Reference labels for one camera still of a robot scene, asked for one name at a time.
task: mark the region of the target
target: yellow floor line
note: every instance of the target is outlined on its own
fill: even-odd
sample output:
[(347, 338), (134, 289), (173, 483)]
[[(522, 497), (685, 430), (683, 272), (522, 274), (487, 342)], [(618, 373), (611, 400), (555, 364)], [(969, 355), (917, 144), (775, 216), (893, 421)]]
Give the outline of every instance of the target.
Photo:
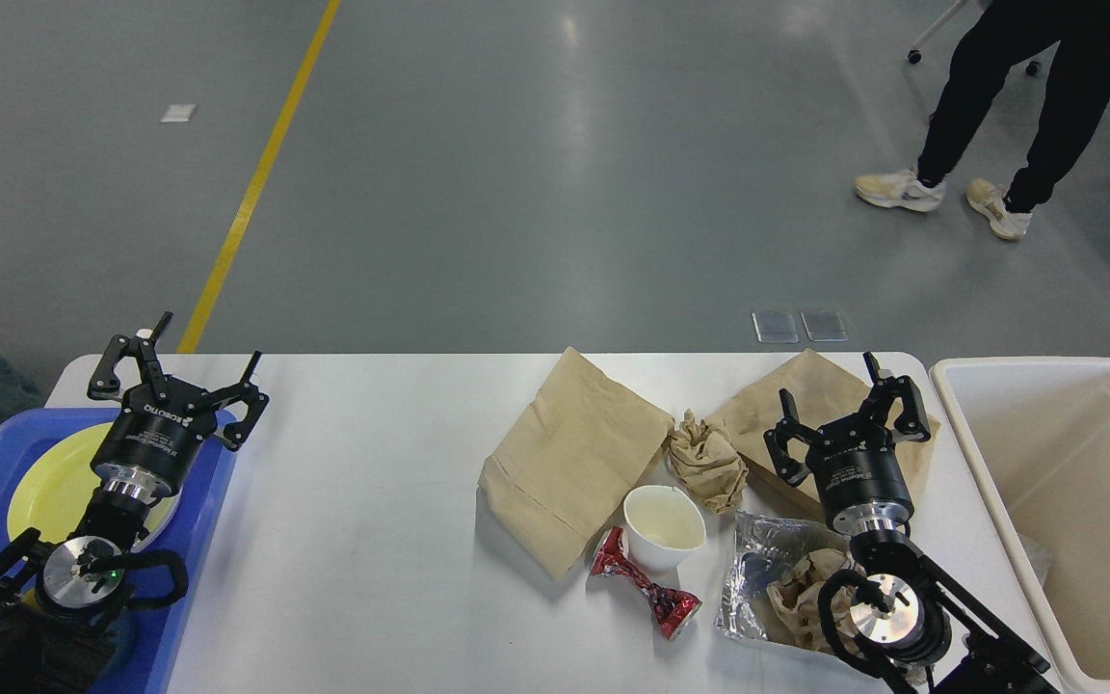
[(276, 153), (281, 150), (281, 142), (285, 141), (285, 133), (290, 131), (290, 122), (294, 119), (299, 101), (303, 100), (303, 91), (307, 88), (311, 70), (316, 64), (320, 49), (323, 48), (327, 36), (327, 27), (332, 26), (332, 19), (336, 17), (339, 6), (340, 0), (327, 0), (325, 13), (316, 28), (316, 34), (311, 37), (307, 54), (303, 58), (303, 64), (299, 67), (299, 74), (294, 76), (294, 83), (290, 86), (290, 94), (285, 98), (285, 105), (281, 107), (281, 114), (276, 115), (273, 134), (268, 137), (268, 144), (264, 145), (264, 153), (260, 154), (260, 163), (255, 165), (251, 183), (246, 184), (246, 194), (243, 194), (243, 201), (241, 205), (238, 205), (234, 223), (230, 225), (230, 233), (225, 234), (225, 241), (221, 244), (221, 253), (216, 254), (216, 261), (212, 264), (212, 272), (208, 273), (208, 281), (203, 284), (203, 291), (200, 293), (199, 302), (194, 305), (194, 312), (191, 313), (191, 320), (188, 321), (186, 329), (182, 331), (182, 340), (178, 344), (178, 351), (182, 354), (194, 352), (194, 349), (200, 345), (204, 325), (209, 324), (209, 318), (212, 316), (212, 306), (216, 303), (216, 296), (221, 294), (221, 286), (225, 282), (225, 275), (230, 273), (230, 265), (234, 264), (234, 255), (238, 254), (238, 247), (242, 243), (243, 234), (246, 233), (246, 224), (251, 223), (251, 217), (255, 212), (255, 202), (260, 201), (260, 193), (263, 193), (264, 184), (268, 183), (268, 174), (273, 170), (273, 162), (276, 161)]

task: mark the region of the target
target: white table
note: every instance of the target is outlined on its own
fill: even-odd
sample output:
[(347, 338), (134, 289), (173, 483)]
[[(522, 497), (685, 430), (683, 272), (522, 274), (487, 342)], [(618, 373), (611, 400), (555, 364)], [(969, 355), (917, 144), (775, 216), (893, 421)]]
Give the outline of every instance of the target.
[[(793, 354), (589, 354), (610, 378), (683, 416), (705, 416)], [(828, 354), (866, 378), (858, 353)], [(909, 373), (945, 420), (925, 368)], [(705, 601), (675, 642), (635, 589), (552, 581), (477, 491), (482, 461), (537, 392), (555, 354), (269, 354), (272, 396), (239, 453), (169, 691), (697, 691), (881, 693), (828, 655), (755, 648), (713, 627), (730, 517), (679, 566)], [(169, 373), (232, 383), (245, 355), (163, 355)], [(49, 405), (84, 400), (95, 355), (68, 365)], [(129, 375), (127, 364), (121, 369)], [(914, 539), (1046, 653), (1021, 589), (946, 425)], [(665, 470), (655, 472), (666, 479)], [(745, 507), (763, 507), (751, 492)], [(960, 630), (938, 668), (955, 667)], [(1052, 675), (1053, 685), (1061, 686)]]

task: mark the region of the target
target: gray floor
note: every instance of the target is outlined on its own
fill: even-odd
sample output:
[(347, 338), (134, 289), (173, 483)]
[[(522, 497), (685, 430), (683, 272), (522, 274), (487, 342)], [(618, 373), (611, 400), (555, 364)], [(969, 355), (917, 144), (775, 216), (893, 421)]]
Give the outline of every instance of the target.
[[(750, 311), (837, 309), (836, 350), (1110, 355), (1110, 111), (1017, 244), (850, 192), (916, 157), (945, 6), (345, 0), (200, 351), (749, 351)], [(323, 8), (0, 6), (0, 350), (43, 390), (165, 309), (176, 346)]]

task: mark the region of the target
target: white paper cup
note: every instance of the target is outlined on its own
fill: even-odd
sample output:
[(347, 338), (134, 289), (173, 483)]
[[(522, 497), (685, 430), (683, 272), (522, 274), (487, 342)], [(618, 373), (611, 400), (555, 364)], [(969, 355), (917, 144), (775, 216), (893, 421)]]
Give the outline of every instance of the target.
[(638, 486), (624, 497), (628, 556), (643, 570), (666, 573), (705, 544), (705, 519), (674, 486)]

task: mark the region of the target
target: black pants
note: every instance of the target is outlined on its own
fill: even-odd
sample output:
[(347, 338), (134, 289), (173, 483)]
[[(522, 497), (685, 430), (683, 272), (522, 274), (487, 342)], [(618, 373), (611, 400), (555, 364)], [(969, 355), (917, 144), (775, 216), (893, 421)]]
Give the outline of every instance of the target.
[(1091, 141), (1110, 100), (1110, 0), (996, 0), (957, 44), (919, 155), (919, 178), (945, 178), (975, 137), (1009, 68), (1058, 40), (1039, 133), (1006, 199), (1011, 211), (1048, 201)]

